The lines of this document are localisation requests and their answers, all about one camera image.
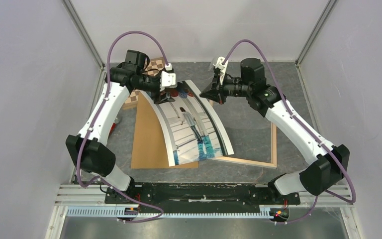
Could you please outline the printed photo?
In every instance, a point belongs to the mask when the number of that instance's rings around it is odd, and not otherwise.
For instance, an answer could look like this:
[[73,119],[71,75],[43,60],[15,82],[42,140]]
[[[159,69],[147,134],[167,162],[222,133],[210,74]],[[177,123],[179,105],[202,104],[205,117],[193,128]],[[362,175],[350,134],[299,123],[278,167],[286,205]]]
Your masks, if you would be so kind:
[[149,92],[143,96],[160,123],[170,167],[234,154],[220,117],[193,81],[179,82],[164,93],[167,99],[161,104]]

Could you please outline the wooden picture frame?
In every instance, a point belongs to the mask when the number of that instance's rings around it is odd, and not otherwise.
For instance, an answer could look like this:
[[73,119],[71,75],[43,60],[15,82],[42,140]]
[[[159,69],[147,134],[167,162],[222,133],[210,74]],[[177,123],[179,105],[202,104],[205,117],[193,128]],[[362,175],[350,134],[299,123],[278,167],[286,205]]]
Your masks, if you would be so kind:
[[240,165],[276,169],[277,127],[249,107],[245,99],[236,98],[220,105],[209,104],[219,116],[228,135],[232,153],[215,160]]

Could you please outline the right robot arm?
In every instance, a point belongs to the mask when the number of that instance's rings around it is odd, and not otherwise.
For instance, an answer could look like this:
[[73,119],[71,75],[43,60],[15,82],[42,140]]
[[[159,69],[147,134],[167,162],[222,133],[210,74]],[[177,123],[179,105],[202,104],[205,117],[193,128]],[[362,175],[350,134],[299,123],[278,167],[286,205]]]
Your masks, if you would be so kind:
[[218,57],[213,62],[212,82],[200,97],[224,104],[227,97],[244,97],[249,106],[276,125],[302,154],[308,167],[295,173],[281,175],[267,190],[273,203],[282,202],[287,195],[307,191],[318,196],[344,178],[350,151],[345,145],[336,146],[300,118],[287,99],[281,98],[277,87],[267,84],[265,68],[260,59],[246,58],[240,63],[240,76],[226,73],[227,61]]

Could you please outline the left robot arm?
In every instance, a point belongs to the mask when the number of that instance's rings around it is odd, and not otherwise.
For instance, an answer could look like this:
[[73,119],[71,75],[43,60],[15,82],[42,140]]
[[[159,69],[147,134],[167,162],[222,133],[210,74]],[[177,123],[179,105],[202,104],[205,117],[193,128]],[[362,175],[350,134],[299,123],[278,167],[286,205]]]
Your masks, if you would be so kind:
[[78,183],[87,187],[88,183],[81,180],[81,172],[90,173],[117,188],[117,197],[124,203],[135,200],[136,190],[130,186],[133,179],[116,165],[115,154],[106,146],[118,112],[134,90],[149,92],[151,99],[161,104],[167,100],[164,90],[177,85],[172,64],[154,68],[155,75],[148,69],[150,65],[148,55],[128,50],[125,60],[108,70],[102,94],[85,125],[66,139]]

